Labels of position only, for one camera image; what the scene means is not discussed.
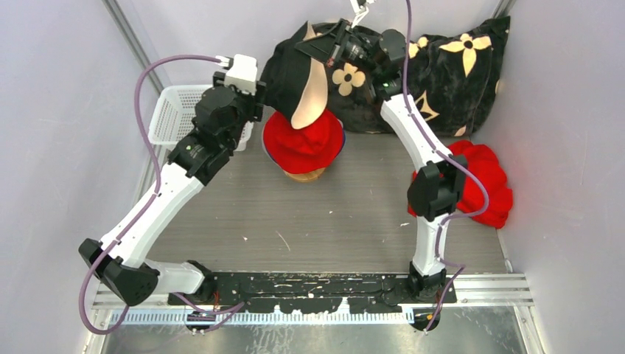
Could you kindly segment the black hat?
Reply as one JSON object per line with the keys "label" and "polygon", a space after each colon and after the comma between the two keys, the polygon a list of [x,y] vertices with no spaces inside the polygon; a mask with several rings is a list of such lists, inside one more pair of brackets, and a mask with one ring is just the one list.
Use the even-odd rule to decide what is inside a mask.
{"label": "black hat", "polygon": [[291,37],[279,42],[261,74],[265,104],[282,114],[295,130],[313,124],[327,107],[328,83],[324,65],[300,52],[296,44],[316,33],[306,21]]}

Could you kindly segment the wooden hat stand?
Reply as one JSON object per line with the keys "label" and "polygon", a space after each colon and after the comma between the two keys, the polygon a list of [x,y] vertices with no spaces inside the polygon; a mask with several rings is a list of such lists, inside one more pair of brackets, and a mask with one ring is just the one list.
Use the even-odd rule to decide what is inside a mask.
{"label": "wooden hat stand", "polygon": [[292,181],[296,181],[298,183],[310,183],[312,181],[318,180],[325,172],[325,170],[326,168],[322,167],[307,173],[289,173],[287,171],[284,171],[284,174]]}

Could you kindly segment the red hat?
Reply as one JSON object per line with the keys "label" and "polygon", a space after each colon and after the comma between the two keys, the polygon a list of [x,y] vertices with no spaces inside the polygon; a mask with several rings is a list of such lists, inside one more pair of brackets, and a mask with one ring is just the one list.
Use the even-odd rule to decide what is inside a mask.
{"label": "red hat", "polygon": [[278,111],[262,130],[262,144],[270,159],[290,174],[326,168],[343,150],[346,134],[342,122],[324,110],[313,124],[295,129]]}

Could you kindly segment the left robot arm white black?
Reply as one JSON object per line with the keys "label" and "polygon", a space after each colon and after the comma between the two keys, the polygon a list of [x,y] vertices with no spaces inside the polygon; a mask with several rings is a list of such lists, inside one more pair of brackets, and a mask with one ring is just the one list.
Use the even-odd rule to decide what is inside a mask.
{"label": "left robot arm white black", "polygon": [[192,130],[180,139],[160,169],[154,190],[100,240],[86,239],[79,253],[95,277],[126,305],[152,295],[181,295],[204,305],[217,290],[213,273],[194,260],[148,260],[155,241],[182,207],[222,169],[238,148],[245,124],[262,118],[266,83],[235,82],[215,74],[195,104]]}

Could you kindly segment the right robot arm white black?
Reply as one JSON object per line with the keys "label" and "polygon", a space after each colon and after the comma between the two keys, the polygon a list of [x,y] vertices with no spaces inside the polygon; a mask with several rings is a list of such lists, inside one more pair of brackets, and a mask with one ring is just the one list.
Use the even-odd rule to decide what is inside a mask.
{"label": "right robot arm white black", "polygon": [[407,150],[416,173],[407,191],[416,214],[416,250],[406,285],[417,302],[429,302],[446,283],[441,247],[447,222],[461,200],[467,160],[454,156],[420,115],[407,85],[409,42],[395,29],[368,41],[341,19],[328,31],[300,40],[295,48],[325,66],[349,63],[366,72],[380,116]]}

